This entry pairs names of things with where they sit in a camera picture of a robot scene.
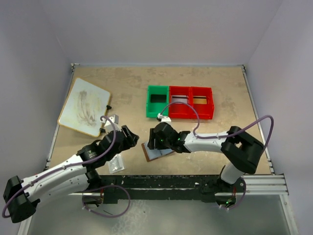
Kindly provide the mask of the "brown leather card holder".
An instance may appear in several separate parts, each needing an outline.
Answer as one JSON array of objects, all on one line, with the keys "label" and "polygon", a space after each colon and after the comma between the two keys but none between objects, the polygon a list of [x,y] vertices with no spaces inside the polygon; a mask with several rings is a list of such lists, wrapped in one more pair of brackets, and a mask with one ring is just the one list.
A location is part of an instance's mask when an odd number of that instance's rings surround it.
[{"label": "brown leather card holder", "polygon": [[144,152],[144,156],[146,158],[147,162],[151,162],[153,160],[159,159],[161,157],[170,155],[172,153],[174,153],[174,151],[172,149],[163,149],[163,150],[158,150],[158,149],[149,149],[147,146],[147,143],[143,143],[142,145],[142,149]]}]

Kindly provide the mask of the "white credit card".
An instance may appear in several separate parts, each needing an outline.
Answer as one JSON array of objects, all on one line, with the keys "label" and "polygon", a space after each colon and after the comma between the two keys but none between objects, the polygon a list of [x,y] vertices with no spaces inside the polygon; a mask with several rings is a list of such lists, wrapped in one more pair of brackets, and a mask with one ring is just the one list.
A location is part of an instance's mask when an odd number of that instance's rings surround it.
[{"label": "white credit card", "polygon": [[171,102],[188,103],[188,96],[187,95],[172,95]]}]

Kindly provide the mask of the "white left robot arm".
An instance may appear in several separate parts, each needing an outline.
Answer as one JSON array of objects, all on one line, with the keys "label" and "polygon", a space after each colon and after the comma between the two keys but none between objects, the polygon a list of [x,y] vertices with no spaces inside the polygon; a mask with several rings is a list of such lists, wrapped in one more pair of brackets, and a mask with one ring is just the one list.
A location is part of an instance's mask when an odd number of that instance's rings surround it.
[{"label": "white left robot arm", "polygon": [[139,136],[123,125],[113,128],[103,139],[84,146],[53,168],[23,179],[18,176],[10,178],[3,194],[2,217],[19,223],[31,217],[41,203],[57,196],[99,190],[103,182],[97,168],[135,147],[138,140]]}]

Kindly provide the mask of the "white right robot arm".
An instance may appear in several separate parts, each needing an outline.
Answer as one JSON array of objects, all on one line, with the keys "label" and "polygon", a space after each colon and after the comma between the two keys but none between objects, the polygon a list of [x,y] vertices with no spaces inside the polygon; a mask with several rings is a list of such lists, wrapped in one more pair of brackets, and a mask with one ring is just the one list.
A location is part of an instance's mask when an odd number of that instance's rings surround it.
[{"label": "white right robot arm", "polygon": [[151,159],[172,152],[223,153],[229,163],[222,169],[217,184],[220,190],[230,191],[241,176],[256,172],[265,146],[238,126],[221,133],[197,136],[191,131],[177,132],[170,124],[161,122],[150,129],[144,149]]}]

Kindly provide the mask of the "black card in bin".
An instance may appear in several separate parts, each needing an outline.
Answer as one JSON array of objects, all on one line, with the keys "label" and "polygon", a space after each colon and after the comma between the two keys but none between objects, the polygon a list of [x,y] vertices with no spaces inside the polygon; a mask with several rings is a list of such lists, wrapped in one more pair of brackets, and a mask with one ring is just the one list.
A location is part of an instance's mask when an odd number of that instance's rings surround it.
[{"label": "black card in bin", "polygon": [[151,94],[150,102],[151,103],[166,103],[167,95],[166,94]]}]

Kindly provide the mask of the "gold card in bin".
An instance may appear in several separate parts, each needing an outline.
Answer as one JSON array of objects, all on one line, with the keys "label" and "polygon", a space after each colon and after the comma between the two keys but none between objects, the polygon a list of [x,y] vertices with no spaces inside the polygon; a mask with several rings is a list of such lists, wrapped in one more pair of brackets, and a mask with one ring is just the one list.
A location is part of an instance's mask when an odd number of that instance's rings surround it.
[{"label": "gold card in bin", "polygon": [[194,105],[206,105],[208,103],[206,96],[194,96]]}]

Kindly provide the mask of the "clear plastic packet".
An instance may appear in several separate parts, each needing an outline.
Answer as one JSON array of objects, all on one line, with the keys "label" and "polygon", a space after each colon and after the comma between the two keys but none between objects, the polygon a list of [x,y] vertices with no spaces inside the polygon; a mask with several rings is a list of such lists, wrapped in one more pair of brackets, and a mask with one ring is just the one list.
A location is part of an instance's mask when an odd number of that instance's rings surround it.
[{"label": "clear plastic packet", "polygon": [[109,162],[108,168],[110,174],[125,170],[124,161],[120,154],[115,155]]}]

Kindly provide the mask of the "green plastic bin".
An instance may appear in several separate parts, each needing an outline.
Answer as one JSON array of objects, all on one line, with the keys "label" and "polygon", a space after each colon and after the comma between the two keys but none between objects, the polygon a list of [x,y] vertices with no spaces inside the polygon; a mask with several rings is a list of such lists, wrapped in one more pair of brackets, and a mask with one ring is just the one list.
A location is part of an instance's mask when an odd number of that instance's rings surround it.
[{"label": "green plastic bin", "polygon": [[[166,103],[151,103],[151,94],[166,94]],[[147,88],[146,117],[157,118],[157,115],[169,104],[169,86],[149,85]]]}]

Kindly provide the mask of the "red bin right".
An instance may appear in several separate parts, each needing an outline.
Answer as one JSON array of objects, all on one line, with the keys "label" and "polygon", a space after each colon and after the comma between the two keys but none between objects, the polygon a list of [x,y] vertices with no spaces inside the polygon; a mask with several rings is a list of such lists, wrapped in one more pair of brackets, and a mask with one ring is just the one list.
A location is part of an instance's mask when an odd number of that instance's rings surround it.
[{"label": "red bin right", "polygon": [[200,119],[211,120],[214,115],[213,92],[210,87],[191,87],[192,104]]}]

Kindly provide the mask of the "white board yellow rim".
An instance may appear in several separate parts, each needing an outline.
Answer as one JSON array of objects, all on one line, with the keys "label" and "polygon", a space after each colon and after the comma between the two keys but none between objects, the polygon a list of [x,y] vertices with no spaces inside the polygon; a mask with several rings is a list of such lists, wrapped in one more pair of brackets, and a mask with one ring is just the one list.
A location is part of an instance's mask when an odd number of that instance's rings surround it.
[{"label": "white board yellow rim", "polygon": [[110,92],[81,78],[75,78],[58,124],[88,136],[100,136],[100,118],[108,109],[110,97]]}]

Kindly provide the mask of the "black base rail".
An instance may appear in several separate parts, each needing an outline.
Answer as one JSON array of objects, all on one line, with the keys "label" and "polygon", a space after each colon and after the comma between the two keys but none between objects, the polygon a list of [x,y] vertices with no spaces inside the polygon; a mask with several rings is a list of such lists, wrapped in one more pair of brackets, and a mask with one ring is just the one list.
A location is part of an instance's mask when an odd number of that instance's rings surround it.
[{"label": "black base rail", "polygon": [[79,192],[100,192],[104,203],[118,200],[196,200],[204,203],[233,205],[236,196],[246,192],[246,183],[239,178],[229,185],[219,175],[98,175],[88,176],[87,189]]}]

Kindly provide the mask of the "metal corner bracket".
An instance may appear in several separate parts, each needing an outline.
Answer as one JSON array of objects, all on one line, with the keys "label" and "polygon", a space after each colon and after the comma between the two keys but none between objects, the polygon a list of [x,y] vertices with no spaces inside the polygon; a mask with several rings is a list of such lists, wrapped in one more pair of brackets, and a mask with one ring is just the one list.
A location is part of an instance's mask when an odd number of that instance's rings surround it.
[{"label": "metal corner bracket", "polygon": [[78,66],[80,66],[79,63],[71,63],[71,73],[74,73],[75,68],[78,67]]}]

